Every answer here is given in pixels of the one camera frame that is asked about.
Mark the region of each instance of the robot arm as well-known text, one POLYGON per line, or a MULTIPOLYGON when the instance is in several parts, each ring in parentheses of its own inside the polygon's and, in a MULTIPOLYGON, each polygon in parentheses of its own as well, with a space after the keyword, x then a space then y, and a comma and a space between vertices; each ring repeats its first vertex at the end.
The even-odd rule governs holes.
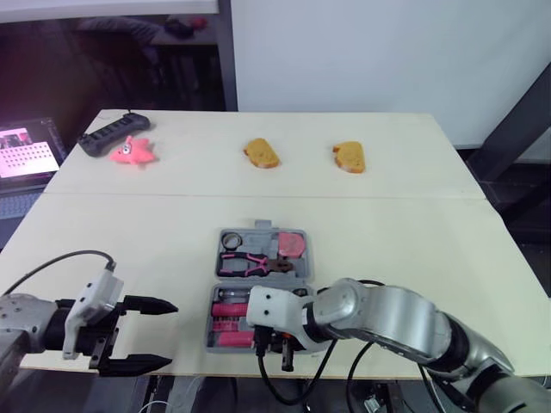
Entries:
POLYGON ((334 339, 376 342, 426 367, 464 410, 524 413, 545 411, 551 403, 537 383, 514 376, 511 363, 487 339, 405 288, 342 279, 316 297, 297 297, 253 287, 247 321, 289 333, 312 351, 334 339))
POLYGON ((0 397, 17 374, 25 354, 44 350, 63 351, 63 358, 90 356, 90 368, 102 376, 137 376, 171 362, 154 354, 130 354, 110 359, 119 329, 120 316, 127 311, 159 315, 178 309, 162 299, 126 296, 117 302, 122 281, 113 276, 115 265, 86 284, 77 299, 55 302, 28 294, 0 297, 0 397))

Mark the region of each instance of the open tool case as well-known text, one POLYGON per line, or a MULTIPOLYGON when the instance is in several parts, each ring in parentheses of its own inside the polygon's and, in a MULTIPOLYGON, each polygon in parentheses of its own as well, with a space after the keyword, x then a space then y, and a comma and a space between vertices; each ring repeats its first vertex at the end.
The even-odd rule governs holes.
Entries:
MULTIPOLYGON (((274 228, 271 221, 258 220, 254 229, 225 229, 216 253, 216 275, 207 317, 206 347, 211 353, 254 353, 253 329, 246 312, 251 288, 266 286, 312 294, 306 233, 274 228)), ((282 336, 270 346, 280 352, 282 336)))

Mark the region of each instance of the bread slice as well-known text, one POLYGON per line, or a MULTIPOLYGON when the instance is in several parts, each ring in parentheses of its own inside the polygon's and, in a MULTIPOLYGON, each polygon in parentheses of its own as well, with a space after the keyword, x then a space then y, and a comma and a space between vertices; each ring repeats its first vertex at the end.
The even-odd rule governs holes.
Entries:
POLYGON ((335 162, 339 168, 353 174, 361 174, 365 170, 363 148, 359 142, 343 142, 333 146, 335 162))
POLYGON ((245 155, 258 168, 275 168, 279 165, 279 157, 266 139, 257 138, 249 142, 245 148, 245 155))

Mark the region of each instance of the computer screen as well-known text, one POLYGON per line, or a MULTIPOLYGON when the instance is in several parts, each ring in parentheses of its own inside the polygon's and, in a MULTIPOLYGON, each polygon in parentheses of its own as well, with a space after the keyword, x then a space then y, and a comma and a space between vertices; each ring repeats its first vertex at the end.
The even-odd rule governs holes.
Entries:
POLYGON ((46 184, 65 159, 52 119, 0 126, 0 190, 46 184))

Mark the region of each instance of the pink-handled pliers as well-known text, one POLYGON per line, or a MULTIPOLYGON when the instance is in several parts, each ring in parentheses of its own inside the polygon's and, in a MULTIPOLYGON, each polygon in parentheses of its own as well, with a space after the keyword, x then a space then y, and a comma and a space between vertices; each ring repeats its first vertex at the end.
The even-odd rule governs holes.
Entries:
POLYGON ((277 273, 287 273, 293 269, 293 264, 287 260, 276 259, 270 260, 264 254, 251 254, 249 252, 221 252, 218 262, 218 276, 222 277, 251 277, 256 275, 258 277, 265 277, 272 271, 277 273), (256 262, 258 265, 254 268, 246 269, 245 271, 232 271, 231 269, 224 269, 224 260, 247 260, 256 262))

